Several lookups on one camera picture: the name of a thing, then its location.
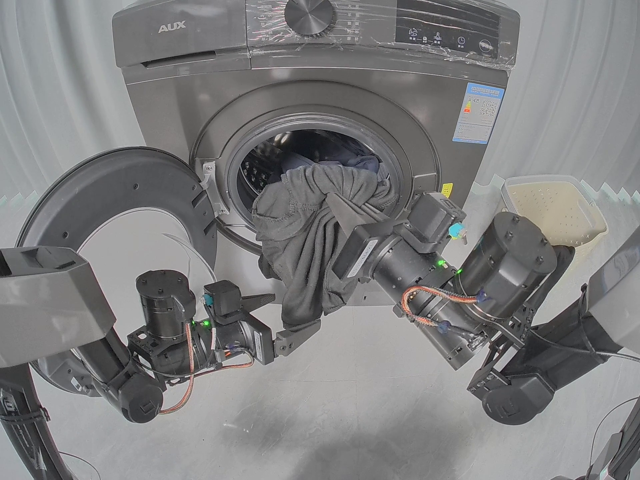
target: aux logo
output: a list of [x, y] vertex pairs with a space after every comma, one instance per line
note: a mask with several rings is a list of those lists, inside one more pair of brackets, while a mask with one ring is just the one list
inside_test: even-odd
[[173, 24], [167, 23], [167, 25], [162, 25], [162, 27], [160, 27], [160, 30], [158, 30], [158, 34], [160, 34], [160, 32], [169, 32], [171, 30], [178, 30], [178, 28], [187, 28], [187, 26], [184, 24], [185, 21], [186, 20], [176, 21]]

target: qr code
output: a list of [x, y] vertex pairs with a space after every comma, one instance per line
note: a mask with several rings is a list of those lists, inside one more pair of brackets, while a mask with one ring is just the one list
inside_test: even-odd
[[498, 100], [484, 100], [480, 109], [481, 116], [495, 116], [498, 110]]

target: white plastic basket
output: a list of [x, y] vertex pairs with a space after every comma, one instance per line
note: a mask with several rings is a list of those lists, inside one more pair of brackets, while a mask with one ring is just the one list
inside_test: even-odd
[[572, 176], [537, 175], [508, 178], [502, 185], [502, 211], [530, 219], [553, 245], [576, 247], [576, 257], [607, 233], [595, 201]]

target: white curtain backdrop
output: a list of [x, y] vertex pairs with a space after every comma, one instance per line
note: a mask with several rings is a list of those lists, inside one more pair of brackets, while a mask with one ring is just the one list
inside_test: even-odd
[[[136, 0], [0, 0], [0, 246], [62, 172], [143, 144], [111, 17]], [[477, 181], [560, 173], [640, 188], [638, 0], [500, 0], [516, 68]]]

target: gray cloth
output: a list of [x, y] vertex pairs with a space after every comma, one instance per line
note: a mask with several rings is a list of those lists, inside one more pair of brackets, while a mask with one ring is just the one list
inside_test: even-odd
[[287, 287], [282, 302], [286, 326], [341, 308], [356, 288], [357, 280], [343, 283], [332, 271], [347, 237], [325, 201], [331, 192], [380, 211], [397, 199], [389, 181], [379, 182], [372, 171], [315, 164], [286, 172], [253, 203], [262, 254]]

